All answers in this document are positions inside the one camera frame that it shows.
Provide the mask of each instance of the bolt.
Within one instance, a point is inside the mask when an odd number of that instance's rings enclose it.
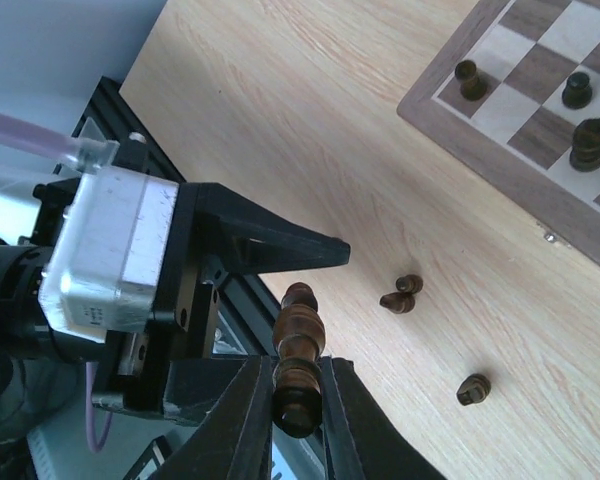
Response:
[[[467,406],[481,403],[491,392],[491,382],[487,377],[479,373],[469,376],[456,393],[461,405]]]
[[[410,293],[388,293],[380,299],[380,306],[396,314],[407,313],[416,306],[416,299]]]
[[[138,132],[131,132],[129,134],[129,140],[133,140],[134,142],[147,143],[147,139],[144,138],[144,135]]]
[[[422,290],[424,282],[420,275],[405,275],[396,280],[396,289],[399,292],[415,294]]]

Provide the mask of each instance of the chess piece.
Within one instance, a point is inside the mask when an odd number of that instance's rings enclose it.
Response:
[[[572,110],[586,107],[593,97],[591,79],[584,72],[576,72],[569,75],[567,85],[562,91],[562,103]]]
[[[576,127],[569,163],[580,172],[600,168],[600,118],[585,120]]]
[[[463,60],[456,65],[454,75],[460,82],[460,93],[470,102],[480,100],[487,93],[487,82],[472,60]]]

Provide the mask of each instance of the wooden chessboard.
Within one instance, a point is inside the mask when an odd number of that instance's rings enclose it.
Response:
[[[454,68],[489,83],[469,102]],[[561,101],[584,71],[594,96]],[[569,164],[575,127],[600,117],[600,0],[481,0],[398,107],[398,114],[600,265],[600,168]]]

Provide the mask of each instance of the light wood surface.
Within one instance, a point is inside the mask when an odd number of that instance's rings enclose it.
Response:
[[[395,113],[474,0],[172,0],[122,95],[192,180],[352,245],[330,351],[449,478],[600,477],[600,268]],[[420,272],[415,310],[378,306]],[[489,398],[461,407],[471,373]]]

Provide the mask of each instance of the pink cable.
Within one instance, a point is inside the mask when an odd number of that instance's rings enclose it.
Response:
[[[87,444],[89,445],[89,450],[93,453],[98,453],[104,447],[105,442],[107,441],[107,435],[109,435],[109,428],[111,427],[111,418],[113,414],[111,412],[107,412],[107,416],[104,420],[104,428],[102,429],[102,434],[100,435],[100,440],[96,441],[96,426],[95,426],[95,415],[93,404],[91,403],[91,389],[93,387],[93,379],[96,374],[96,364],[95,362],[87,362],[86,363],[86,387],[87,387],[87,398],[85,401],[85,422],[87,428]]]
[[[25,152],[62,161],[75,157],[75,138],[0,113],[0,144]]]

